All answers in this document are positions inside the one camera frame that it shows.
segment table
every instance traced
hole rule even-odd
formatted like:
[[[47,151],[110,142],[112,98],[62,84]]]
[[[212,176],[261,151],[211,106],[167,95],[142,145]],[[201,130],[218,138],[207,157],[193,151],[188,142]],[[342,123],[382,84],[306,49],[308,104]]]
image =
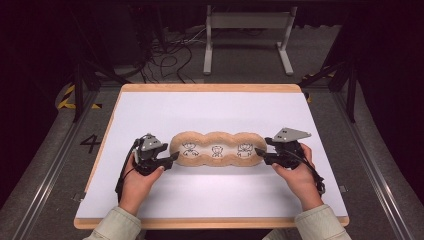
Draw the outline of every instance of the table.
[[[273,137],[284,126],[312,134],[301,142],[313,149],[317,171],[325,179],[323,200],[347,225],[334,174],[304,94],[295,84],[124,85],[74,225],[93,229],[117,204],[114,189],[125,156],[134,139],[147,132],[169,143],[183,131]],[[169,156],[161,154],[159,158]],[[300,212],[284,180],[263,162],[254,167],[191,168],[174,163],[155,183],[138,216],[144,229],[266,229],[294,227]]]

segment black strap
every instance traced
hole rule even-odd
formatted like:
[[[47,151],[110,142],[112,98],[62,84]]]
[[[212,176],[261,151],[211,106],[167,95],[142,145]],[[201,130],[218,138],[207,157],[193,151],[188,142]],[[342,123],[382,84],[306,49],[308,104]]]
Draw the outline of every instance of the black strap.
[[[127,174],[129,173],[129,172],[125,173],[125,168],[127,167],[128,160],[130,159],[132,151],[140,144],[140,141],[143,141],[143,140],[136,139],[134,141],[134,144],[132,145],[130,151],[127,154],[127,158],[125,159],[124,166],[122,166],[121,174],[119,175],[119,179],[118,179],[118,182],[116,183],[116,187],[115,187],[115,192],[118,194],[118,202],[121,201],[122,188],[124,187],[124,179],[127,176]]]
[[[315,168],[312,167],[312,165],[309,163],[309,161],[306,160],[305,158],[301,158],[301,157],[297,156],[296,154],[294,154],[294,153],[292,153],[290,151],[287,151],[285,149],[283,149],[283,151],[285,151],[286,153],[292,155],[297,161],[299,161],[300,163],[305,164],[309,168],[309,170],[311,170],[312,176],[313,176],[313,178],[315,180],[315,184],[316,184],[318,193],[319,193],[320,196],[322,196],[322,194],[325,193],[325,184],[323,183],[324,178],[322,178],[318,174],[317,170],[315,170]]]

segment metal stand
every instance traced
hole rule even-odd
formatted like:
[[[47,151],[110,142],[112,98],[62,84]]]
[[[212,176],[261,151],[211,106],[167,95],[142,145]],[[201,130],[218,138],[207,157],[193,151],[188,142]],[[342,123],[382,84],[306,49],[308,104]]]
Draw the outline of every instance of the metal stand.
[[[277,42],[278,52],[287,75],[293,75],[293,68],[287,56],[286,47],[290,37],[297,7],[290,12],[250,13],[216,12],[208,5],[206,14],[206,51],[203,74],[212,73],[212,28],[285,28],[282,42]]]

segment wrist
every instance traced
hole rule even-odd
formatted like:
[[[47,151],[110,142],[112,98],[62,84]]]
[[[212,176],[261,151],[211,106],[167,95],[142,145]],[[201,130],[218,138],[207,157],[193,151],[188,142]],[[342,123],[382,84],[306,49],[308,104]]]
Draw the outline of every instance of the wrist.
[[[316,189],[311,190],[307,195],[299,197],[303,211],[308,211],[324,204]]]
[[[133,216],[137,216],[139,206],[135,206],[134,204],[127,203],[121,200],[121,202],[118,204],[118,207],[122,208]]]

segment yellow tape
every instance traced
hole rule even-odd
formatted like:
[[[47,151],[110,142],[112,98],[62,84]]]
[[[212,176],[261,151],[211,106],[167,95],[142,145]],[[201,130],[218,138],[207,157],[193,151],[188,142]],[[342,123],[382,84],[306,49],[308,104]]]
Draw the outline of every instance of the yellow tape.
[[[75,109],[77,106],[74,103],[68,103],[69,97],[72,95],[72,92],[75,90],[75,84],[71,84],[68,89],[65,92],[65,95],[63,95],[62,101],[57,106],[58,109],[62,108],[71,108]],[[101,109],[103,107],[102,104],[94,103],[93,106],[91,106],[92,109]]]

